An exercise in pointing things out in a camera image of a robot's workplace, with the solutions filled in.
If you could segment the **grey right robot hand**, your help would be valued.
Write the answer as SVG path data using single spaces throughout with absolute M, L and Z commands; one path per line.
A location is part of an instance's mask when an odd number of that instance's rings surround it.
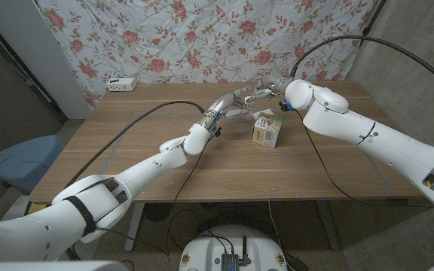
M 272 99 L 275 96 L 284 94 L 292 79 L 265 75 L 254 88 L 252 95 L 247 96 L 244 101 L 247 105 L 253 104 L 258 99 Z

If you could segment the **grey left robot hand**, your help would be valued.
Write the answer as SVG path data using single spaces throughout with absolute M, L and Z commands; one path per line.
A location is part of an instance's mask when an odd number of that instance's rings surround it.
M 197 123 L 207 130 L 211 130 L 221 117 L 233 119 L 248 114 L 250 112 L 249 106 L 240 95 L 249 93 L 250 90 L 249 87 L 244 87 L 221 96 L 211 104 Z

